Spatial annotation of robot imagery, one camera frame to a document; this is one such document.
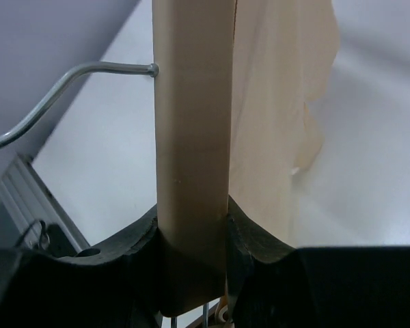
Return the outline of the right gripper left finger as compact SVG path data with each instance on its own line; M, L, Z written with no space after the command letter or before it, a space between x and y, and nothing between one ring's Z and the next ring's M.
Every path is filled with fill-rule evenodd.
M0 327L160 327L156 209L75 257L0 249Z

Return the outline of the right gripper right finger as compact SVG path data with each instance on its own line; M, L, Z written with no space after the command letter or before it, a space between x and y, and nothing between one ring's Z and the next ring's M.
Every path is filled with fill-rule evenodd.
M410 327L410 247L295 249L228 204L236 327Z

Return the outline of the beige underwear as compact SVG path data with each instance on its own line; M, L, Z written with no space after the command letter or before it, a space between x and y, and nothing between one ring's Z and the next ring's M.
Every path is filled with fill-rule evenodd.
M229 193L285 243L297 214L293 173L324 140L308 103L325 93L339 47L330 1L236 4Z

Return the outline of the wooden clip hanger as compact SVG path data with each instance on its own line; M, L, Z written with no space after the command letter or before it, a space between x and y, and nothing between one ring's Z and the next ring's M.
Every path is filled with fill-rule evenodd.
M233 1L141 1L133 12L152 63L95 61L69 70L15 127L24 135L78 77L137 75L130 106L155 120L159 309L177 315L224 286L232 105Z

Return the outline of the aluminium mounting rail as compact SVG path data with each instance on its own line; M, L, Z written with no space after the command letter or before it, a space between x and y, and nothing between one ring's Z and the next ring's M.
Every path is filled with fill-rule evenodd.
M31 165L18 154L0 177L0 247L36 249L61 258L90 244Z

